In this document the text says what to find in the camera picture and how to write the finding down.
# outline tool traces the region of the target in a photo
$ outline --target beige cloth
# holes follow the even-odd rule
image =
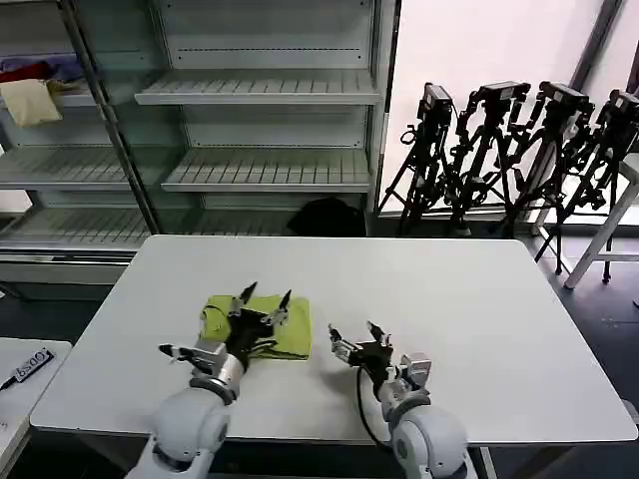
[[[0,95],[19,127],[62,120],[47,85],[40,80],[0,83]]]

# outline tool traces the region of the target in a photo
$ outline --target yellow-green cloth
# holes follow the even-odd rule
[[[202,339],[225,341],[231,333],[227,315],[232,296],[211,296],[202,310]],[[254,296],[245,306],[259,312],[269,313],[282,301],[281,296]],[[256,351],[252,357],[275,359],[307,359],[311,355],[311,306],[304,297],[293,297],[289,302],[289,320],[284,325],[275,325],[273,339],[277,344]]]

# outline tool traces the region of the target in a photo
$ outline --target folded towel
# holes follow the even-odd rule
[[[231,332],[227,315],[231,308],[231,296],[211,296],[202,310],[203,327],[200,338],[225,341]],[[269,313],[282,301],[281,296],[254,296],[246,308]],[[307,359],[311,354],[311,306],[303,297],[294,297],[289,302],[289,320],[275,326],[273,338],[277,343],[260,349],[252,357],[275,359]]]
[[[19,127],[33,127],[62,120],[49,89],[40,80],[0,83],[0,95]]]

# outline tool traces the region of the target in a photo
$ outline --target camera tripod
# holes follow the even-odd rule
[[[447,198],[452,204],[450,226],[460,236],[470,235],[470,230],[464,221],[464,215],[471,207],[479,206],[485,202],[489,191],[493,191],[504,201],[507,209],[511,207],[507,172],[517,163],[515,159],[517,154],[509,157],[508,150],[512,140],[525,132],[525,126],[517,125],[516,121],[529,90],[530,85],[527,83],[503,82],[485,85],[470,94],[468,106],[459,116],[455,132],[459,136],[459,144],[451,150],[454,156],[452,169],[459,178],[458,188],[454,194],[449,194]],[[468,119],[477,111],[481,102],[483,102],[485,120],[483,125],[480,125],[470,137],[467,128]],[[501,125],[503,125],[504,117],[508,111],[511,112],[508,119],[508,135],[504,136]],[[468,171],[462,174],[463,161],[474,150],[477,142],[479,142],[479,146],[472,164]],[[482,177],[481,170],[486,154],[492,148],[493,142],[497,146],[495,166],[499,172],[491,172]],[[503,195],[494,189],[494,185],[499,180],[502,182]]]
[[[579,153],[585,155],[582,150],[590,135],[588,123],[594,106],[586,95],[565,85],[551,82],[542,82],[539,89],[531,119],[533,123],[536,123],[544,106],[546,116],[541,128],[529,138],[527,143],[518,148],[519,158],[538,141],[541,141],[541,145],[528,177],[520,188],[519,197],[512,208],[506,211],[504,219],[497,226],[503,226],[505,238],[514,236],[515,222],[522,213],[538,209],[534,205],[538,200],[544,200],[542,210],[556,208],[559,214],[563,200],[561,187],[569,170],[583,164],[579,160]],[[579,114],[575,123],[577,132],[571,140],[564,143],[564,132],[571,118],[577,114]]]
[[[619,90],[610,93],[610,99],[602,108],[597,119],[597,129],[584,147],[583,157],[587,163],[589,157],[599,146],[597,153],[590,162],[574,195],[565,209],[557,212],[557,221],[548,238],[537,253],[535,261],[539,261],[553,238],[557,237],[560,250],[561,227],[575,212],[577,207],[591,204],[598,210],[605,204],[603,191],[610,186],[610,211],[615,206],[617,197],[617,179],[619,164],[626,158],[639,135],[639,100]],[[595,173],[605,168],[601,178],[593,185]],[[606,249],[612,248],[612,236],[607,241]],[[557,271],[561,273],[561,260],[558,258]],[[605,262],[603,281],[610,280],[610,261]]]
[[[403,204],[397,235],[408,233],[424,212],[432,208],[444,195],[446,179],[454,181],[453,172],[445,158],[444,144],[452,116],[452,99],[440,86],[426,83],[423,98],[419,101],[417,129],[408,125],[409,130],[401,136],[401,142],[412,145],[408,156],[395,175],[379,205],[382,210],[391,196]],[[441,163],[443,175],[439,175]],[[395,190],[406,170],[413,172],[406,199]]]

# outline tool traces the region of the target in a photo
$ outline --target white wall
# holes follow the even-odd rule
[[[626,89],[632,59],[639,42],[639,0],[625,0],[584,89],[593,102],[603,105],[611,90]]]
[[[528,82],[529,107],[542,80],[570,81],[600,6],[601,0],[403,0],[381,191],[407,154],[399,137],[416,121],[424,82],[444,86],[458,111],[481,85]],[[629,69],[631,58],[624,61]],[[524,109],[520,118],[527,115]],[[481,109],[475,119],[482,119]],[[449,135],[449,146],[455,142]],[[400,209],[399,202],[384,208]]]

